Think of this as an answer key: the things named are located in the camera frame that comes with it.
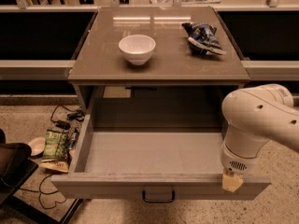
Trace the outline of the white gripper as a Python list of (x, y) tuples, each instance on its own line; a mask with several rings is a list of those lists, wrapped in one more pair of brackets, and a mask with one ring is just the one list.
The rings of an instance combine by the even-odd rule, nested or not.
[(224, 142), (221, 146), (221, 163), (225, 168), (222, 173), (222, 188), (230, 192), (237, 191), (244, 182), (239, 174), (251, 173), (258, 160), (258, 148)]

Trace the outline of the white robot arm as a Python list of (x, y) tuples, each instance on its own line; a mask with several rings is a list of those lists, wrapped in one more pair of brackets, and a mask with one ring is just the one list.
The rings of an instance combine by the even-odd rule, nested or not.
[(299, 151), (299, 111), (287, 88), (267, 84), (230, 92), (221, 110), (228, 123), (221, 145), (222, 188), (231, 192), (243, 185), (262, 147), (273, 140)]

